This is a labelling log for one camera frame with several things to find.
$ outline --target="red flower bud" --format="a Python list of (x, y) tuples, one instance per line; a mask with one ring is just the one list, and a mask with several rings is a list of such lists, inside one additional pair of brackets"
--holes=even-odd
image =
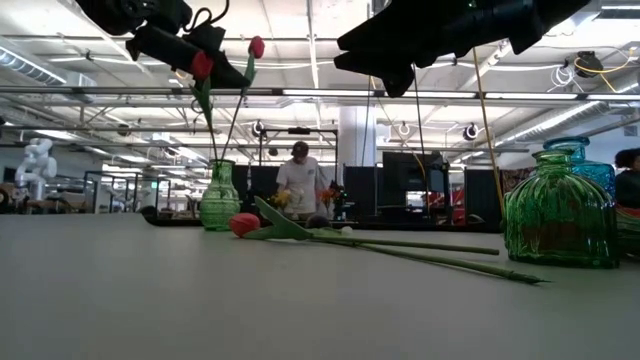
[(254, 36), (249, 43), (249, 54), (253, 53), (256, 59), (260, 59), (264, 55), (264, 41), (260, 36)]

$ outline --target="green glass vase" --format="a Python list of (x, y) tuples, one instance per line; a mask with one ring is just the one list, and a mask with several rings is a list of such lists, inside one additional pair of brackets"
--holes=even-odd
[(505, 200), (505, 245), (515, 261), (619, 266), (615, 208), (595, 182), (572, 173), (572, 150), (534, 154), (536, 175)]
[(211, 183), (202, 194), (200, 221), (205, 230), (229, 231), (229, 219), (240, 212), (238, 191), (231, 182), (231, 171), (235, 163), (229, 160), (214, 162)]

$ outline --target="table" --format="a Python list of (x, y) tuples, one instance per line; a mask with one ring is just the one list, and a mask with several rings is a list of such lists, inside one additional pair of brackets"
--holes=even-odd
[[(438, 252), (555, 281), (530, 286), (136, 214), (6, 215), (0, 229), (0, 359), (638, 358), (639, 264)], [(356, 233), (502, 248), (488, 234)]]

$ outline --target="white robot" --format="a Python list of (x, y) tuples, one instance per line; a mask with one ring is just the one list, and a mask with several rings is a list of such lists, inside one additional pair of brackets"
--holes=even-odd
[(49, 157), (52, 146), (49, 139), (31, 139), (24, 148), (24, 160), (16, 170), (15, 200), (22, 200), (27, 194), (32, 200), (44, 199), (47, 179), (55, 177), (58, 172), (56, 159)]

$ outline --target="man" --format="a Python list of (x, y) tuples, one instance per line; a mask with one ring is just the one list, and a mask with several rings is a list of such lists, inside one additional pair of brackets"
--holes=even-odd
[(306, 220), (316, 212), (316, 190), (324, 189), (318, 161), (308, 155), (307, 143), (295, 143), (291, 152), (293, 158), (280, 167), (276, 179), (278, 193), (290, 193), (284, 213), (294, 220)]

